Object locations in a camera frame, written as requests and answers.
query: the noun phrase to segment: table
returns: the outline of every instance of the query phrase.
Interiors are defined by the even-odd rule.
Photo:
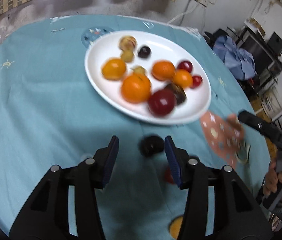
[[[81,36],[96,26],[138,30],[165,37],[191,53],[204,68],[212,88],[209,111],[222,118],[242,109],[253,111],[244,92],[203,37],[191,29],[144,19],[80,15],[47,19],[21,27],[0,46],[0,227],[8,233],[23,203],[53,165],[76,166],[120,140],[110,183],[97,191],[108,240],[171,239],[168,226],[183,214],[187,191],[163,180],[164,154],[144,158],[137,149],[147,134],[171,135],[176,146],[197,155],[204,165],[227,164],[207,144],[199,121],[156,126],[114,109],[90,85],[84,70]],[[238,164],[254,195],[270,161],[265,140],[245,127],[250,159]],[[76,234],[74,190],[69,193],[70,232]],[[207,234],[213,229],[213,188],[209,191]]]

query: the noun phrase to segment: oval white plate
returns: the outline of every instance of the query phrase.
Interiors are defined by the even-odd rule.
[[[135,65],[144,67],[148,71],[147,76],[152,83],[153,92],[164,88],[167,84],[156,80],[151,75],[153,63],[158,60],[169,60],[175,66],[181,60],[189,60],[193,64],[192,74],[202,76],[202,84],[193,90],[186,89],[186,102],[177,106],[171,114],[163,118],[154,117],[150,114],[147,103],[135,105],[126,102],[120,94],[122,82],[109,81],[102,76],[101,68],[104,63],[111,57],[120,57],[121,51],[118,44],[125,35],[131,35],[137,40],[134,61],[127,64],[128,73],[132,73],[131,68]],[[137,57],[137,51],[143,45],[150,47],[152,51],[148,59]],[[96,40],[86,52],[84,64],[89,81],[99,95],[115,108],[136,119],[163,125],[185,124],[199,119],[210,106],[211,86],[203,68],[185,49],[163,37],[139,31],[119,31],[106,34]]]

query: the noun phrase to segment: metal bolt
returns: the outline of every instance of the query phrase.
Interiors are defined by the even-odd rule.
[[[197,163],[198,163],[198,161],[196,159],[189,159],[188,160],[188,164],[190,164],[190,165],[195,166],[195,165],[197,165]]]
[[[231,171],[233,170],[230,165],[225,165],[225,166],[223,167],[223,169],[224,169],[226,172],[231,172]]]
[[[92,165],[94,164],[96,161],[94,160],[94,158],[88,158],[85,160],[85,163],[88,165]]]
[[[54,165],[54,166],[52,166],[52,167],[50,168],[50,170],[51,170],[52,172],[56,172],[56,171],[58,171],[59,169],[60,169],[59,165]]]

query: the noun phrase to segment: red fruit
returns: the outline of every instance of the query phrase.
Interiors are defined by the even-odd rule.
[[[192,86],[190,86],[190,88],[197,88],[202,83],[202,77],[198,75],[192,76],[192,80],[193,80],[193,83],[192,83]]]
[[[184,69],[187,72],[191,73],[192,69],[193,69],[193,65],[191,62],[189,62],[188,60],[185,61],[181,61],[177,67],[177,69]]]
[[[149,110],[155,116],[166,116],[176,106],[176,98],[171,90],[156,91],[148,100]]]
[[[175,184],[169,167],[164,172],[164,180],[170,184]]]

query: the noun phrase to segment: white bucket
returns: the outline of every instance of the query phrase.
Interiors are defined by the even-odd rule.
[[[264,93],[261,105],[265,114],[271,119],[282,112],[282,97],[279,95],[276,87]]]

